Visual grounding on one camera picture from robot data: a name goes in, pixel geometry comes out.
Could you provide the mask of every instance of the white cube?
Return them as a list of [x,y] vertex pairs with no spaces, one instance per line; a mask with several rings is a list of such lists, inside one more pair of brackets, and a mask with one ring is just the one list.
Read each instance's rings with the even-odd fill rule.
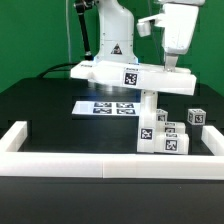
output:
[[187,121],[192,125],[204,125],[206,112],[202,109],[188,109]]
[[157,121],[167,121],[168,112],[162,109],[156,110],[156,120]]

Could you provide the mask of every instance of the green wall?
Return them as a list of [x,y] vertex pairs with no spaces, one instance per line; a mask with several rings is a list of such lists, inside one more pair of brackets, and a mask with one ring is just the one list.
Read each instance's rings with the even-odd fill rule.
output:
[[[135,18],[148,16],[146,0],[120,0]],[[34,77],[55,64],[68,62],[65,0],[1,0],[0,1],[0,92],[25,77]],[[78,18],[70,0],[72,60],[83,59],[82,38]],[[208,84],[224,95],[224,13],[223,0],[207,0],[201,8],[196,32],[187,55],[179,66],[192,70],[198,82]],[[158,6],[153,6],[154,13]],[[93,53],[98,51],[97,10],[86,13]],[[160,30],[155,30],[160,38]],[[159,64],[151,37],[135,37],[135,54],[140,62]],[[49,77],[68,77],[68,73]]]

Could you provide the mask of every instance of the white robot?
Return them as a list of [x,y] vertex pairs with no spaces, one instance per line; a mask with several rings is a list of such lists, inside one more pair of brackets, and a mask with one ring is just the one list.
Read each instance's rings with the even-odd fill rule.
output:
[[[199,6],[205,0],[157,0],[158,15],[140,19],[140,36],[151,33],[151,21],[164,28],[162,46],[165,66],[138,64],[133,54],[133,16],[117,0],[95,1],[100,14],[100,51],[94,61],[82,61],[71,70],[72,78],[142,90],[137,151],[188,154],[189,138],[183,123],[157,121],[157,92],[193,95],[196,77],[189,69],[177,68],[179,55],[186,54],[193,36]],[[165,132],[168,127],[174,132]]]

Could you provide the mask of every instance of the white plastic block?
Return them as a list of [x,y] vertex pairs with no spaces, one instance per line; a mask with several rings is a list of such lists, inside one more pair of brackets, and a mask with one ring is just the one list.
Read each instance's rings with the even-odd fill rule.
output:
[[222,157],[137,156],[137,178],[224,180],[224,160]]
[[142,91],[141,93],[137,144],[138,152],[154,152],[157,99],[157,92]]
[[71,77],[110,86],[193,95],[196,83],[196,77],[188,70],[183,70],[186,73],[166,72],[161,66],[101,61],[90,69],[76,67],[72,69]]
[[182,122],[156,122],[157,132],[185,134],[186,126]]
[[165,3],[177,3],[177,4],[189,4],[189,5],[204,5],[205,0],[154,0],[155,3],[165,4]]
[[70,76],[77,79],[89,79],[94,66],[96,66],[94,61],[82,61],[71,69]]
[[17,152],[26,138],[27,122],[15,122],[0,140],[0,152]]
[[155,152],[187,155],[189,137],[187,134],[156,133]]
[[203,126],[201,139],[215,156],[224,156],[224,136],[214,126]]
[[0,155],[0,176],[103,177],[103,155],[7,152]]
[[135,155],[110,155],[103,162],[104,178],[136,178]]
[[156,110],[156,120],[157,121],[167,121],[168,119],[168,112],[162,109]]
[[202,109],[188,109],[187,121],[192,125],[204,125],[206,112]]

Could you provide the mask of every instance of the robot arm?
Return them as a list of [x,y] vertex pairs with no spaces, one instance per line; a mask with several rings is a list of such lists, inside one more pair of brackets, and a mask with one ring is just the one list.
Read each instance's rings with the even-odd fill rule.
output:
[[165,70],[175,71],[178,56],[186,54],[189,49],[199,5],[204,4],[204,0],[157,0],[157,2],[163,4],[163,13],[140,19],[137,28],[140,36],[150,35],[150,21],[155,21],[157,27],[165,28],[162,40]]

